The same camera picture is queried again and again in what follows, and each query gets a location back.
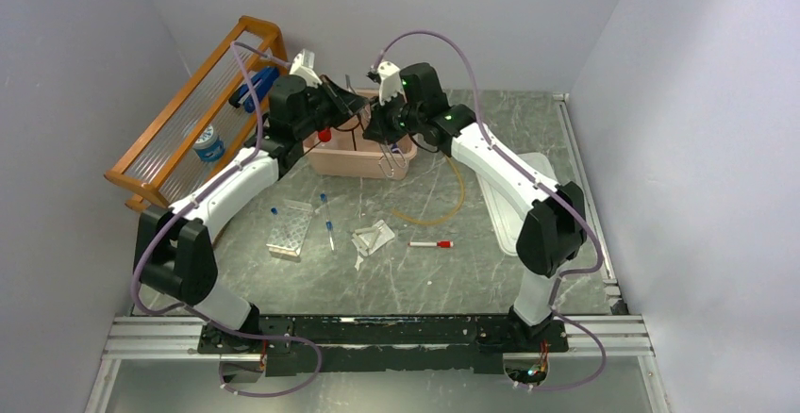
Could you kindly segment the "white bottle red cap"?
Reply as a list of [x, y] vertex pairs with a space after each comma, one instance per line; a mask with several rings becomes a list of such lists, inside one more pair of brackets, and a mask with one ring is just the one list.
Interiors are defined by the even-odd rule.
[[332, 140], [332, 132], [330, 128], [326, 128], [317, 132], [318, 142], [325, 144]]

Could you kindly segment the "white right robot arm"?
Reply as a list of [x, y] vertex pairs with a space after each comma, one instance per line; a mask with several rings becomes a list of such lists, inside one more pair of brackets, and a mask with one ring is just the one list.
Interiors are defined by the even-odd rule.
[[404, 136], [422, 136], [426, 144], [473, 170], [521, 219], [516, 255], [524, 270], [509, 310], [508, 335], [517, 349], [533, 350], [554, 317], [557, 273], [587, 239], [580, 223], [585, 217], [583, 190], [531, 168], [493, 135], [475, 110], [450, 104], [430, 64], [400, 69], [382, 61], [368, 76], [378, 86], [370, 103], [368, 139], [394, 143]]

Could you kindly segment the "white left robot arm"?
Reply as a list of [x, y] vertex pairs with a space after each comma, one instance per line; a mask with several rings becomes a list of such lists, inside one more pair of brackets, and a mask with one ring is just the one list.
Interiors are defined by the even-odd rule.
[[136, 308], [162, 315], [184, 307], [246, 353], [264, 338], [258, 308], [219, 278], [213, 241], [256, 195], [287, 174], [312, 134], [339, 127], [369, 104], [327, 77], [317, 86], [280, 76], [257, 116], [255, 136], [199, 190], [171, 206], [149, 206], [139, 218], [130, 294]]

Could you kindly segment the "pink plastic bin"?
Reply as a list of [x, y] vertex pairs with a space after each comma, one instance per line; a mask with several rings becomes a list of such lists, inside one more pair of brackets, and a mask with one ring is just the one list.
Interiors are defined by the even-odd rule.
[[[313, 133], [303, 142], [305, 159], [311, 168], [318, 174], [363, 178], [386, 178], [379, 166], [381, 158], [378, 143], [363, 138], [362, 125], [369, 121], [369, 110], [360, 113], [361, 121], [354, 116], [345, 124], [331, 128], [332, 140], [322, 144], [317, 140], [317, 133]], [[408, 168], [396, 171], [395, 178], [402, 180], [406, 177], [410, 162], [417, 156], [418, 148], [411, 142], [410, 137], [405, 137], [397, 142], [408, 161]]]

